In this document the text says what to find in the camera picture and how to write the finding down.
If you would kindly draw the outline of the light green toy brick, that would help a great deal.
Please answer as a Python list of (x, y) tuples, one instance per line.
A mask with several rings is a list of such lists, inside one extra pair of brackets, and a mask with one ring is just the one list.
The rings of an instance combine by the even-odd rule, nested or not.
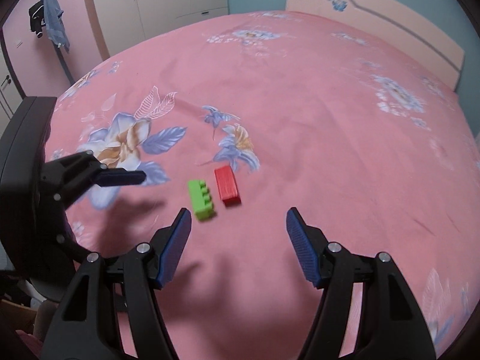
[(212, 195), (204, 180), (189, 180), (188, 190), (193, 213), (197, 220), (204, 221), (214, 216)]

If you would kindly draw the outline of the red rectangular block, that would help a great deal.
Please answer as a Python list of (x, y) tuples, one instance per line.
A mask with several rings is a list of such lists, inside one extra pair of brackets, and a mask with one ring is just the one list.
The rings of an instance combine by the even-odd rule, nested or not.
[(241, 203), (241, 197), (233, 170), (230, 165), (222, 166), (214, 171), (217, 190), (226, 206), (235, 206)]

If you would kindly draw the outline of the blue hanging towel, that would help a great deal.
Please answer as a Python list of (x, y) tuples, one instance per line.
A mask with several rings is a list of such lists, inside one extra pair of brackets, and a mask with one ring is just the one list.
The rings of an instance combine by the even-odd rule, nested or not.
[(47, 37), (58, 47), (70, 51), (70, 41), (63, 22), (64, 11), (58, 0), (41, 0)]

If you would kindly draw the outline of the black hanging bag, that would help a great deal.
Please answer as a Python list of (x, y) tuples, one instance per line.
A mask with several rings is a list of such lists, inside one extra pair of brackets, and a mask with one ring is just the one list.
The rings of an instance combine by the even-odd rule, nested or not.
[(36, 2), (28, 9), (30, 30), (37, 38), (43, 36), (42, 28), (45, 26), (44, 5), (41, 1)]

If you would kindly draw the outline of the pink floral bed sheet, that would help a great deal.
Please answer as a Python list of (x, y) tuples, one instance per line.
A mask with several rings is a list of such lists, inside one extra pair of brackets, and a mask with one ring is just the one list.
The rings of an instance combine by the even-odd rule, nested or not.
[(187, 184), (232, 167), (158, 293), (181, 359), (294, 359), (320, 292), (286, 230), (306, 222), (355, 254), (388, 252), (444, 352), (479, 300), (479, 152), (457, 95), (375, 37), (265, 11), (172, 31), (110, 58), (57, 102), (50, 159), (91, 150), (144, 184), (93, 187), (67, 213), (116, 256), (191, 204)]

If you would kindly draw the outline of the white wardrobe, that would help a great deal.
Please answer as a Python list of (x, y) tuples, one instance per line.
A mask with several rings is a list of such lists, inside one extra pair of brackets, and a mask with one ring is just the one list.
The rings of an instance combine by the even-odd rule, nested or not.
[(103, 59), (160, 34), (229, 13), (228, 0), (85, 0), (85, 5)]

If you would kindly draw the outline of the pink wooden headboard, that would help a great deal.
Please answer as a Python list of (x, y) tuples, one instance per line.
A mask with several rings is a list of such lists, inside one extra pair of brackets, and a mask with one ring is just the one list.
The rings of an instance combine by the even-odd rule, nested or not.
[(286, 0), (288, 11), (324, 17), (373, 35), (455, 90), (465, 52), (443, 30), (395, 0)]

